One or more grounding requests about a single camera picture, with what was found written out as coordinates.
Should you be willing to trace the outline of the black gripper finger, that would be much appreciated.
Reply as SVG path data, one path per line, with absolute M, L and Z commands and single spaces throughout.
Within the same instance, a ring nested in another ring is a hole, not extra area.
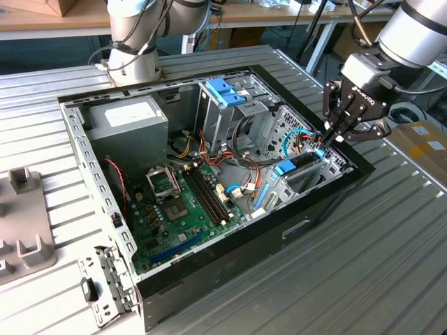
M 336 142 L 364 142 L 378 140 L 389 136 L 392 132 L 386 118 L 376 120 L 372 125 L 365 122 L 352 123 L 349 126 L 344 124 L 336 131 Z
M 348 83 L 348 80 L 329 80 L 325 83 L 323 90 L 325 132 L 322 145 L 330 145 L 337 136 L 343 137 L 348 130 L 349 115 L 346 113 L 349 105 Z

